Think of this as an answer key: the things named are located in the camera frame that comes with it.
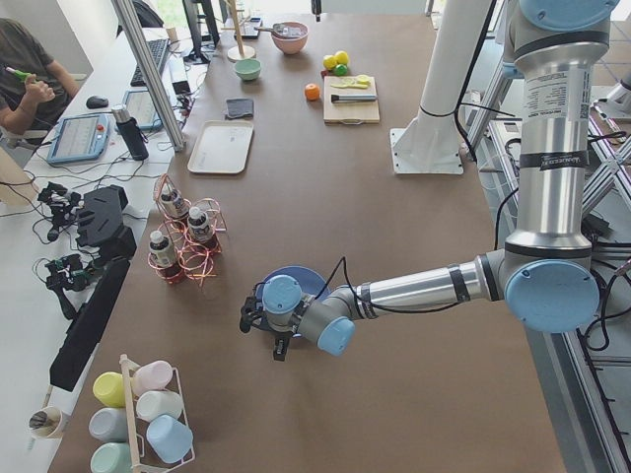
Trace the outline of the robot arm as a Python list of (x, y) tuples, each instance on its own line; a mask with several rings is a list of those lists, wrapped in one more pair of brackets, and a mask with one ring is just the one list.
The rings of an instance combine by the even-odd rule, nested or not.
[(587, 323), (599, 303), (582, 235), (591, 75), (609, 46), (612, 1), (515, 1), (504, 59), (525, 79), (518, 221), (502, 248), (467, 263), (310, 294), (288, 274), (257, 284), (240, 329), (275, 337), (283, 360), (302, 336), (338, 356), (360, 319), (425, 314), (475, 299), (504, 301), (526, 327), (563, 333)]

